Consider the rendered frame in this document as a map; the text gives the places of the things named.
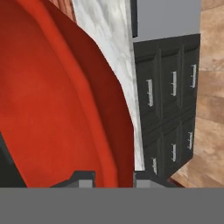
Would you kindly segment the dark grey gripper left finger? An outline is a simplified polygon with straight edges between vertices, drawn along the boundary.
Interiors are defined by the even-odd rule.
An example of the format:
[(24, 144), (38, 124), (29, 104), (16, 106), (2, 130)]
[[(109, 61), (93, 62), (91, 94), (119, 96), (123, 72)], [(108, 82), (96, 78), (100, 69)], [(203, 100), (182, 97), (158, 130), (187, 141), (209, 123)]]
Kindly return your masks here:
[(69, 179), (66, 179), (54, 187), (94, 188), (94, 171), (75, 171)]

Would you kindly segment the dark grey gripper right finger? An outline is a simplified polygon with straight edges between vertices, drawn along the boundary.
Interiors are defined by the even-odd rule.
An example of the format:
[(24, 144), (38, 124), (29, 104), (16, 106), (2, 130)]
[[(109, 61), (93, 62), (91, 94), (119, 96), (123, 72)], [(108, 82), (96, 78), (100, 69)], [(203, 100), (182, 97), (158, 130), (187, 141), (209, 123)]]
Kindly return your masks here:
[(133, 187), (134, 188), (175, 188), (177, 184), (159, 178), (151, 178), (145, 171), (135, 171), (133, 173)]

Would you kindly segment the red bowl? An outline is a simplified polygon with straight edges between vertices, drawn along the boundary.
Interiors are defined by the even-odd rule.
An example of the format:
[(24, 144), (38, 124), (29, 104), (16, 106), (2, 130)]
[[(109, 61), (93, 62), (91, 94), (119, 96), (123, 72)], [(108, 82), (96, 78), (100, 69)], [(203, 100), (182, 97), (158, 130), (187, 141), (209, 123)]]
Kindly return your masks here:
[(0, 187), (133, 185), (134, 130), (98, 45), (49, 0), (0, 0)]

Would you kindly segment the black drawer front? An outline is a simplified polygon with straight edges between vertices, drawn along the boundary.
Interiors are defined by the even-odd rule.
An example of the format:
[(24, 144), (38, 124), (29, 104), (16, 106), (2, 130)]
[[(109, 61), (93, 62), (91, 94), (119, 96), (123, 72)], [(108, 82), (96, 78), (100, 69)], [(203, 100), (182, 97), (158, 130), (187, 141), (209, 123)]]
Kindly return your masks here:
[[(162, 127), (164, 177), (168, 179), (180, 164), (180, 123), (173, 119)], [(177, 159), (172, 161), (172, 144), (177, 145)]]
[[(194, 105), (197, 97), (197, 78), (199, 71), (200, 35), (193, 34), (183, 37), (183, 82), (182, 107)], [(193, 70), (191, 65), (197, 64), (196, 86), (191, 88)]]
[[(157, 175), (153, 171), (151, 158), (157, 159)], [(143, 137), (143, 161), (145, 170), (152, 176), (162, 176), (161, 135), (158, 129), (154, 129)]]
[[(184, 165), (193, 157), (193, 140), (194, 140), (194, 126), (195, 126), (195, 115), (190, 114), (184, 116), (181, 122), (181, 164)], [(192, 131), (192, 149), (187, 148), (189, 142), (188, 132)]]
[[(150, 107), (147, 80), (152, 79), (153, 106)], [(139, 100), (139, 112), (143, 130), (151, 129), (159, 123), (158, 99), (158, 56), (149, 55), (136, 58), (136, 84)]]
[[(181, 47), (160, 49), (160, 87), (162, 117), (166, 118), (179, 111), (179, 76)], [(177, 71), (177, 95), (172, 96), (172, 72)]]

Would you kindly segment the grey appliance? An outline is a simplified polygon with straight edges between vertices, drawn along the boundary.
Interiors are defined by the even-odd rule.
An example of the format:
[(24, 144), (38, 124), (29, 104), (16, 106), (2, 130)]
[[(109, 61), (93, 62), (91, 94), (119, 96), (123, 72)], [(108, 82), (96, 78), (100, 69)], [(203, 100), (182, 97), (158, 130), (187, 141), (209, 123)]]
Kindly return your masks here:
[(130, 10), (134, 42), (200, 32), (201, 0), (130, 0)]

